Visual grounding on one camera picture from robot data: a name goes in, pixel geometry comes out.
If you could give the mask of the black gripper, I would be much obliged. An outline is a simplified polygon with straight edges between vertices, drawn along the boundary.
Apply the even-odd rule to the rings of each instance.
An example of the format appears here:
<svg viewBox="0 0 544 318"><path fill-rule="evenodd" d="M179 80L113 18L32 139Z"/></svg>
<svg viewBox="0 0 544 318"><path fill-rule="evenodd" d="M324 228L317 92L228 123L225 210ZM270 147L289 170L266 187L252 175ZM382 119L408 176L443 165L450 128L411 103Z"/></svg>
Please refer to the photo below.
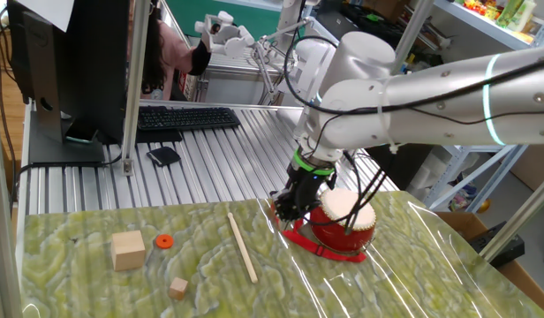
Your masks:
<svg viewBox="0 0 544 318"><path fill-rule="evenodd" d="M291 164L287 170L289 179L286 189L270 193L276 216L291 222L297 219L309 219L311 212L319 206L317 193L331 175L334 168L306 169L303 166Z"/></svg>

